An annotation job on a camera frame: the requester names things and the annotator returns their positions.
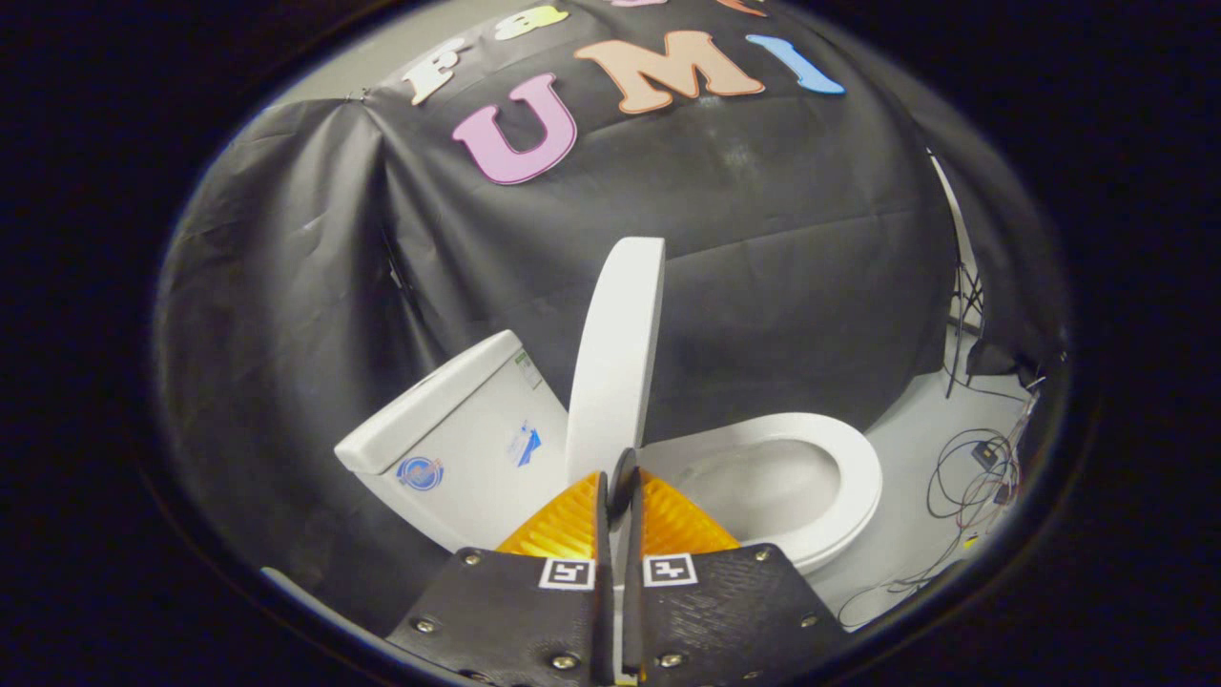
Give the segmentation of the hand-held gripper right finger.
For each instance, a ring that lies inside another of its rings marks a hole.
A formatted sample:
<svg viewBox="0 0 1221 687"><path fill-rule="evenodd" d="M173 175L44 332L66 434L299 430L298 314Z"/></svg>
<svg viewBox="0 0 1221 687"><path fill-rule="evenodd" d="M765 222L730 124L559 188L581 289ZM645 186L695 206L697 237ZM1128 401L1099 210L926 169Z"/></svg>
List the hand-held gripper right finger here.
<svg viewBox="0 0 1221 687"><path fill-rule="evenodd" d="M636 469L621 595L621 670L639 686L791 686L850 638L789 556L746 545Z"/></svg>

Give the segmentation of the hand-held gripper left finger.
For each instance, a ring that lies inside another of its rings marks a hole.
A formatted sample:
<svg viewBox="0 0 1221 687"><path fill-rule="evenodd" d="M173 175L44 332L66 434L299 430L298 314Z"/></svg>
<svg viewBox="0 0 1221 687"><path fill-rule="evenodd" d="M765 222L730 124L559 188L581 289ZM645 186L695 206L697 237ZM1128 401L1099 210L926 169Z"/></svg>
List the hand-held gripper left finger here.
<svg viewBox="0 0 1221 687"><path fill-rule="evenodd" d="M493 686L610 686L608 478L553 497L496 548L453 553L388 642Z"/></svg>

